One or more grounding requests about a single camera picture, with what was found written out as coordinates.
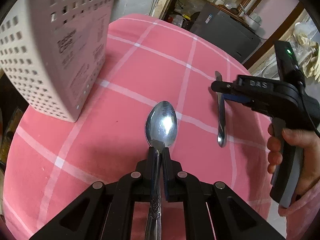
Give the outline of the pink sleeve forearm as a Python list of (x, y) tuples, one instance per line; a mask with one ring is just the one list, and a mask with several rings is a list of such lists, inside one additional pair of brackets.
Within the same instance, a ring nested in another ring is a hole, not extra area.
[(319, 181), (288, 208), (279, 207), (286, 218), (286, 239), (302, 239), (319, 212)]

